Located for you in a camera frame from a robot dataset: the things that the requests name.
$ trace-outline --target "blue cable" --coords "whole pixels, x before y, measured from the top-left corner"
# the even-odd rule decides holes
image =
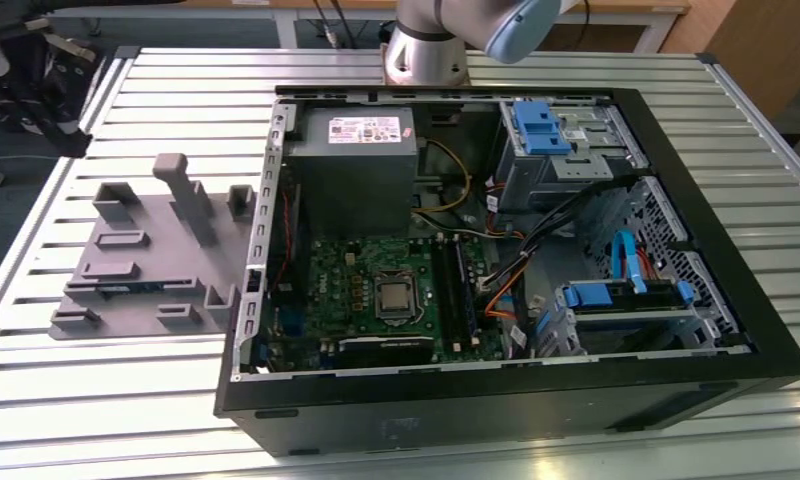
[[[620,250],[625,250],[625,272],[620,266]],[[613,243],[611,244],[611,276],[621,278],[627,276],[635,285],[636,293],[645,293],[645,283],[640,274],[640,259],[637,257],[637,242],[635,235],[628,230],[619,230],[613,235]]]

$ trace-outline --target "motherboard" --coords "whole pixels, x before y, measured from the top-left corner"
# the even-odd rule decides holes
[[[501,335],[477,325],[469,288],[485,268],[476,238],[314,241],[306,307],[277,312],[277,367],[500,360]]]

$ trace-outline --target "metal table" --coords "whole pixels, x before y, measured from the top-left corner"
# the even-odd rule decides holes
[[[377,83],[378,63],[377,52],[308,50],[145,49],[115,60],[83,118],[87,158],[59,160],[0,269],[0,479],[800,478],[800,382],[660,432],[273,459],[210,413],[221,336],[50,340],[99,182],[162,191],[150,165],[170,151],[190,156],[209,192],[256,183],[274,85]],[[691,56],[469,63],[476,85],[644,92],[800,344],[800,160],[723,70]]]

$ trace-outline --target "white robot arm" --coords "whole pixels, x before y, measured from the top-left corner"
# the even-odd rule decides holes
[[[385,73],[400,85],[457,85],[465,43],[502,63],[538,47],[557,15],[579,0],[398,0]]]

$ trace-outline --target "blue clip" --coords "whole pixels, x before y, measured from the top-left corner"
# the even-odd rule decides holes
[[[529,155],[565,155],[572,145],[560,136],[560,120],[545,102],[518,101],[512,105],[516,126]]]
[[[538,319],[538,321],[536,322],[536,331],[533,332],[533,335],[536,337],[538,337],[538,335],[542,333],[542,330],[545,329],[545,325],[548,325],[549,320],[550,320],[550,312],[546,311],[545,314]]]
[[[681,294],[681,300],[684,300],[684,304],[691,305],[693,303],[693,297],[696,296],[693,293],[693,287],[691,287],[691,284],[684,280],[676,284],[676,287],[679,288],[679,293]]]
[[[572,290],[577,293],[583,307],[601,307],[613,305],[608,287],[604,283],[576,283]]]
[[[563,296],[565,297],[565,306],[567,307],[572,308],[572,307],[580,305],[580,302],[577,301],[577,294],[569,287],[565,287],[563,289]]]

